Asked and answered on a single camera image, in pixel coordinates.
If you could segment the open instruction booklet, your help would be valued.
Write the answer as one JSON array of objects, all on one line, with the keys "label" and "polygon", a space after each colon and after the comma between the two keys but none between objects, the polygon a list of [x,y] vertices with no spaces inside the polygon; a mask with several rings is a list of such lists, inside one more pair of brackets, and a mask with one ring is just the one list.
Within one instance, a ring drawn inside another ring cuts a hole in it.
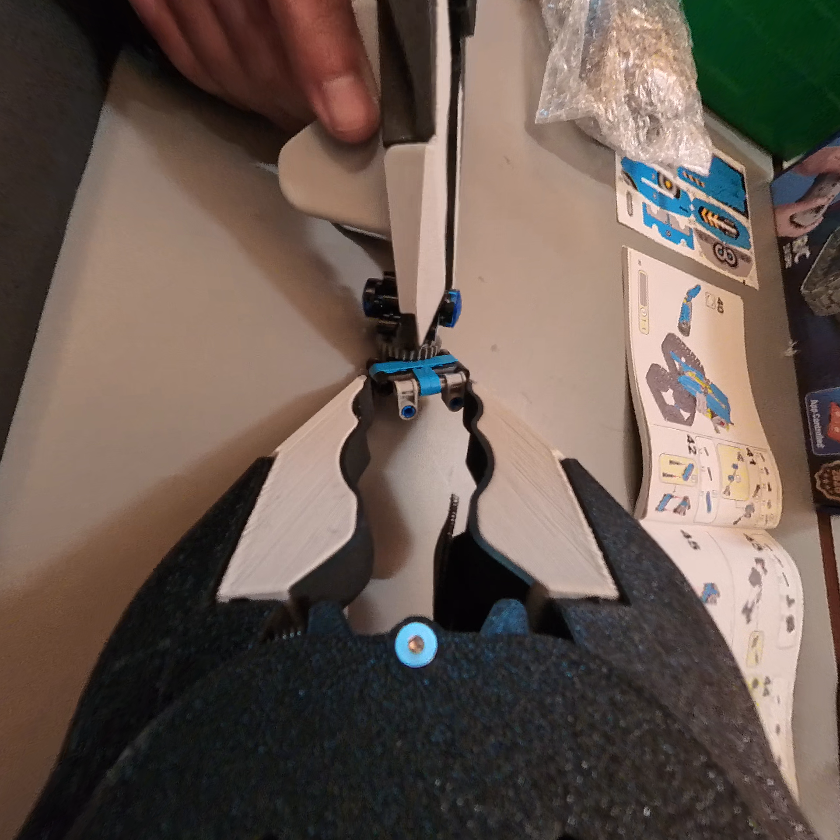
[{"label": "open instruction booklet", "polygon": [[742,299],[625,248],[627,370],[643,453],[636,516],[738,661],[798,795],[802,579],[770,535],[782,484],[750,383]]}]

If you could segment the dark dimpled seat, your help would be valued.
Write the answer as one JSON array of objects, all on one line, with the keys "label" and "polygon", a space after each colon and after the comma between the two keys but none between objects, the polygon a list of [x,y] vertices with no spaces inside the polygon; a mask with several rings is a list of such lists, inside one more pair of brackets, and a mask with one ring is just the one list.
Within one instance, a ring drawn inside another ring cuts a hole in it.
[{"label": "dark dimpled seat", "polygon": [[124,1],[1,2],[1,447],[121,50]]}]

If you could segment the dark toy box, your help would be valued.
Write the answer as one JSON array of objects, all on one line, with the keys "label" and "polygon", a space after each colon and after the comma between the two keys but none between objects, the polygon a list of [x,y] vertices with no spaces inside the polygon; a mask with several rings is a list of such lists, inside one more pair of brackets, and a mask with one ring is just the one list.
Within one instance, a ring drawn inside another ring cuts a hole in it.
[{"label": "dark toy box", "polygon": [[812,498],[839,508],[839,135],[771,184]]}]

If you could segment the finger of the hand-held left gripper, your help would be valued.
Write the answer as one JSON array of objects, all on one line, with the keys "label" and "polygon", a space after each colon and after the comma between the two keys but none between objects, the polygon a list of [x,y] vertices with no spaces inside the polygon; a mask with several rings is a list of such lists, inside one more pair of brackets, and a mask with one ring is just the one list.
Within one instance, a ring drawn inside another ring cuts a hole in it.
[{"label": "finger of the hand-held left gripper", "polygon": [[455,285],[455,237],[459,189],[460,118],[463,92],[464,33],[461,26],[450,26],[450,85],[448,100],[448,288]]},{"label": "finger of the hand-held left gripper", "polygon": [[448,2],[384,2],[384,166],[400,309],[420,330],[447,284]]}]

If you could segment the person's left hand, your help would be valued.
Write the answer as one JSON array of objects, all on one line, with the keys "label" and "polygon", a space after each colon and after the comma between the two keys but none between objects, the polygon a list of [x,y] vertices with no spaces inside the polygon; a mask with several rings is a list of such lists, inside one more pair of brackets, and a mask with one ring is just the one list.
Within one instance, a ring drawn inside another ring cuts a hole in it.
[{"label": "person's left hand", "polygon": [[289,131],[375,135],[380,104],[351,1],[131,1],[185,79]]}]

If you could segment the green plastic box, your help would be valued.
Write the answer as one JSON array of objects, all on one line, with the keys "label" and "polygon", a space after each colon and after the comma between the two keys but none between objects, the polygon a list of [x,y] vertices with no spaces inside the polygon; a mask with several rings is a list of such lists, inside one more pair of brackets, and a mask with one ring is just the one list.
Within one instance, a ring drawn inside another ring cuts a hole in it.
[{"label": "green plastic box", "polygon": [[838,1],[682,6],[700,95],[720,119],[783,161],[838,132]]}]

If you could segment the blue sticker sheet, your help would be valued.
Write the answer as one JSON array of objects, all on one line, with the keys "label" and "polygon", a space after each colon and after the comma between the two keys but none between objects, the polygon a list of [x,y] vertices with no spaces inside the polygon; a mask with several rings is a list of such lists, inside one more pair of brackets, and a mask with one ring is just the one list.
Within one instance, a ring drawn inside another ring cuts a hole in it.
[{"label": "blue sticker sheet", "polygon": [[667,248],[757,290],[760,287],[744,167],[714,149],[703,175],[616,157],[616,216]]}]

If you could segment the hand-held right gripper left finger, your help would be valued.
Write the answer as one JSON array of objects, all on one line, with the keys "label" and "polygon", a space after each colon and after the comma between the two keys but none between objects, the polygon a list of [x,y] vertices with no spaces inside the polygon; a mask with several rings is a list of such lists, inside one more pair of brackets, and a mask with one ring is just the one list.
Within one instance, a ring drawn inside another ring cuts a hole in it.
[{"label": "hand-held right gripper left finger", "polygon": [[362,593],[374,560],[359,488],[372,417],[371,383],[360,375],[275,449],[218,602],[347,607]]}]

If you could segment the black brick assembly blue wheels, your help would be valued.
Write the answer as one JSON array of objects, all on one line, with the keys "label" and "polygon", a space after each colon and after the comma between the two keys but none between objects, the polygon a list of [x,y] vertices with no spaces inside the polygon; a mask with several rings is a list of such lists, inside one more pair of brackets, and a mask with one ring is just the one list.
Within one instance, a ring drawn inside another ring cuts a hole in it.
[{"label": "black brick assembly blue wheels", "polygon": [[367,280],[362,294],[362,308],[365,317],[375,325],[379,361],[425,361],[446,353],[438,337],[438,329],[452,329],[456,325],[462,309],[462,297],[459,290],[447,290],[430,326],[422,331],[415,315],[400,309],[396,275],[386,272],[380,279]]}]

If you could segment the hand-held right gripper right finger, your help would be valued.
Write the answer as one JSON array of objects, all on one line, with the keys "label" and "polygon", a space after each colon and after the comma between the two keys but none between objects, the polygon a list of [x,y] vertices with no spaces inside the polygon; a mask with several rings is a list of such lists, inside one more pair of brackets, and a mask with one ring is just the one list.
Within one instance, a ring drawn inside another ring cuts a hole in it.
[{"label": "hand-held right gripper right finger", "polygon": [[562,466],[564,456],[483,385],[465,390],[466,463],[478,546],[553,600],[619,591]]}]

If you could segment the large clear plastic parts bag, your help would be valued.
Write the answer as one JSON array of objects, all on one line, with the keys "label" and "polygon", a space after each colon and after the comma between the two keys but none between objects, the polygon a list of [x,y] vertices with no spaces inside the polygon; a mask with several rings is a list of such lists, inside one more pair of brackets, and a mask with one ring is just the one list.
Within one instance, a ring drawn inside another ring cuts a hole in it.
[{"label": "large clear plastic parts bag", "polygon": [[542,1],[535,123],[573,122],[621,156],[706,175],[713,145],[679,1]]}]

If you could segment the blue beam brick assembly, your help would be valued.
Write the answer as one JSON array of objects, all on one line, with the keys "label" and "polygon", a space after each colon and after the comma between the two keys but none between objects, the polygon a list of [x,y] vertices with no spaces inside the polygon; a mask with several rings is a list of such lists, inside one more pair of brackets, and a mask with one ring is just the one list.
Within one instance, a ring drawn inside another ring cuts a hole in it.
[{"label": "blue beam brick assembly", "polygon": [[381,361],[367,369],[371,383],[383,394],[393,393],[398,416],[411,421],[421,401],[440,396],[450,412],[465,404],[469,371],[450,353],[417,360]]}]

